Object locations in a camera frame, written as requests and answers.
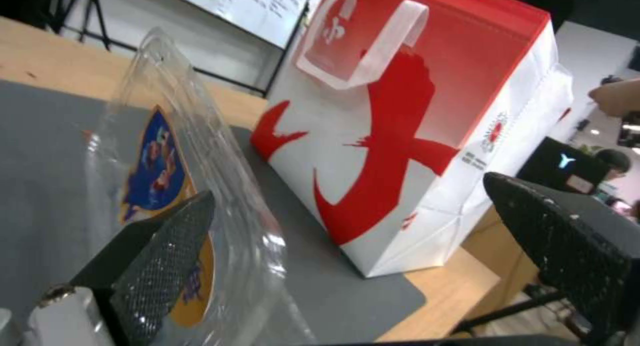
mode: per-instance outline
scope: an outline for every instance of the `white bag handle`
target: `white bag handle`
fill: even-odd
[[[325,0],[317,11],[314,21],[309,26],[302,50],[297,59],[298,69],[324,82],[336,90],[346,90],[378,81],[389,66],[391,59],[402,44],[413,47],[429,18],[429,7],[415,2],[403,0],[377,35],[371,48],[360,60],[350,78],[345,81],[315,66],[307,59],[307,52],[318,36],[327,12],[338,0]],[[357,0],[345,0],[340,9],[341,18],[349,20],[354,13]]]

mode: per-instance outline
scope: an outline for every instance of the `person's arm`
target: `person's arm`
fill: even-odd
[[[604,84],[591,90],[589,97],[609,116],[621,117],[640,111],[640,78]]]

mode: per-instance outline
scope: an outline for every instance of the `computer monitor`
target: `computer monitor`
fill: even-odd
[[[576,148],[546,137],[518,173],[518,178],[558,191],[593,193],[610,167]]]

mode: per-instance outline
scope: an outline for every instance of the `gray mat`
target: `gray mat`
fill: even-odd
[[[0,307],[23,323],[48,286],[88,261],[82,130],[96,127],[104,102],[0,81],[0,105]],[[286,286],[318,342],[375,340],[426,302],[402,275],[362,278],[254,153],[249,131],[233,132],[283,229]]]

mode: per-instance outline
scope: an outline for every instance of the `clear plastic container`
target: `clear plastic container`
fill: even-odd
[[[193,317],[185,321],[172,311],[154,344],[313,343],[284,288],[286,246],[279,225],[201,80],[159,29],[151,30],[142,41],[87,146],[92,254],[126,223],[160,210],[151,207],[149,212],[142,209],[126,220],[123,217],[130,175],[140,166],[141,155],[150,152],[141,133],[149,126],[154,109],[160,109],[169,124],[171,134],[165,134],[174,138],[174,156],[192,180],[194,189],[183,189],[185,196],[210,189],[216,202],[209,232],[212,284],[208,295],[196,292],[197,299],[206,299],[204,312],[200,310],[197,321]],[[160,143],[166,138],[161,134],[158,132]],[[199,291],[206,289],[197,286]]]

